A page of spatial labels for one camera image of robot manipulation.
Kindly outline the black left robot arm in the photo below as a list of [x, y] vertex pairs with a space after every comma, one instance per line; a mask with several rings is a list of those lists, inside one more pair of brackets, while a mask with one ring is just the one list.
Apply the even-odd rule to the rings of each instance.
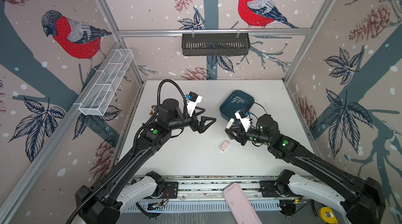
[[189, 127], [202, 134], [216, 122], [212, 117], [198, 118], [205, 112], [198, 106], [201, 100], [194, 92], [185, 95], [173, 80], [161, 81], [156, 112], [138, 129], [125, 156], [98, 182], [76, 192], [76, 209], [67, 223], [79, 216], [87, 224], [115, 224], [128, 207], [144, 198], [161, 196], [164, 178], [154, 171], [130, 186], [127, 184], [147, 160], [174, 138], [174, 130]]

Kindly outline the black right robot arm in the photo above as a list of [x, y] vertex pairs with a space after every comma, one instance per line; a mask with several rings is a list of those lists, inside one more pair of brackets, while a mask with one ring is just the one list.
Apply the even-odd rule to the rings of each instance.
[[379, 224], [385, 211], [380, 183], [343, 172], [314, 155], [296, 140], [280, 133], [271, 115], [259, 117], [256, 126], [250, 121], [249, 104], [229, 102], [221, 109], [229, 122], [225, 132], [241, 145], [247, 142], [266, 145], [279, 160], [293, 164], [319, 182], [310, 181], [290, 170], [283, 170], [275, 182], [280, 195], [295, 194], [320, 202], [346, 216], [352, 224]]

